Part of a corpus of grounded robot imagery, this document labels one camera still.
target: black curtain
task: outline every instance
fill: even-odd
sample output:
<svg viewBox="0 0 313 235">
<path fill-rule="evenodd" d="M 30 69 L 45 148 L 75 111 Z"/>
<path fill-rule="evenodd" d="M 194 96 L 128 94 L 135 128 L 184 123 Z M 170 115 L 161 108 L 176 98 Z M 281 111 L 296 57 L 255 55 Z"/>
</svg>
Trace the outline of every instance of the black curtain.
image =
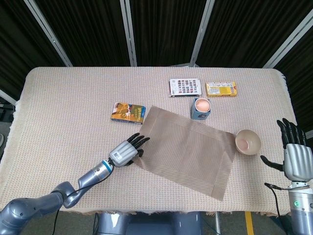
<svg viewBox="0 0 313 235">
<path fill-rule="evenodd" d="M 298 124 L 313 130 L 313 28 L 275 66 L 287 80 Z"/>
<path fill-rule="evenodd" d="M 118 0 L 36 0 L 74 66 L 129 66 Z"/>
<path fill-rule="evenodd" d="M 196 63 L 261 68 L 312 8 L 312 0 L 216 0 Z"/>
<path fill-rule="evenodd" d="M 131 0 L 138 66 L 189 63 L 205 0 Z"/>
<path fill-rule="evenodd" d="M 33 68 L 64 66 L 22 0 L 0 1 L 0 50 L 0 89 L 14 99 Z"/>
</svg>

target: can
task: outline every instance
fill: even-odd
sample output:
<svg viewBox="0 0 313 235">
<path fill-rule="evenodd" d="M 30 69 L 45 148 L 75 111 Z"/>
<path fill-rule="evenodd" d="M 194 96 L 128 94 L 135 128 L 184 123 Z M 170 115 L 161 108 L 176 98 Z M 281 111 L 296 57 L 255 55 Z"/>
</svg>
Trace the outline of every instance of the can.
<svg viewBox="0 0 313 235">
<path fill-rule="evenodd" d="M 194 98 L 191 105 L 191 119 L 205 120 L 211 114 L 211 102 L 206 98 Z"/>
</svg>

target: colorful box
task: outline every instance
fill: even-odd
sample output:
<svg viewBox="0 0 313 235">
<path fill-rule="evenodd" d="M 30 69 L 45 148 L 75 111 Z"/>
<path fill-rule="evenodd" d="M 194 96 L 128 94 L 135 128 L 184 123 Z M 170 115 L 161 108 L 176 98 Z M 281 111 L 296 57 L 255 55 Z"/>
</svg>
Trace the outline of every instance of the colorful box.
<svg viewBox="0 0 313 235">
<path fill-rule="evenodd" d="M 170 96 L 199 96 L 201 82 L 196 78 L 170 79 Z"/>
<path fill-rule="evenodd" d="M 114 121 L 143 123 L 146 107 L 128 103 L 115 103 L 111 114 Z"/>
<path fill-rule="evenodd" d="M 237 86 L 235 82 L 207 82 L 205 91 L 207 97 L 236 96 Z"/>
</svg>

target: egg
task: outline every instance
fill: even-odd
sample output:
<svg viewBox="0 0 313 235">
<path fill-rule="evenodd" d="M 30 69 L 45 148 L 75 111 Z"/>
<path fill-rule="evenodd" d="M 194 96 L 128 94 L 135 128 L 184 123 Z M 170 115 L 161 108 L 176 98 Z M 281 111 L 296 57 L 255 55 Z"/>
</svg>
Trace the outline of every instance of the egg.
<svg viewBox="0 0 313 235">
<path fill-rule="evenodd" d="M 196 101 L 196 108 L 200 112 L 208 112 L 210 110 L 210 103 L 206 99 L 198 99 Z"/>
</svg>

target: white bowl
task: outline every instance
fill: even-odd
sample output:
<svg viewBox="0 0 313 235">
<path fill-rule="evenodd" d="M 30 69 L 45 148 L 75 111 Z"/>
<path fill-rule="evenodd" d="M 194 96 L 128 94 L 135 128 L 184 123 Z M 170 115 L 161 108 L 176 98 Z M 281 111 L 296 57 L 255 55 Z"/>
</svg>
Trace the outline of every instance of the white bowl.
<svg viewBox="0 0 313 235">
<path fill-rule="evenodd" d="M 239 152 L 246 155 L 254 155 L 261 149 L 260 137 L 251 130 L 244 129 L 236 135 L 236 148 Z"/>
</svg>

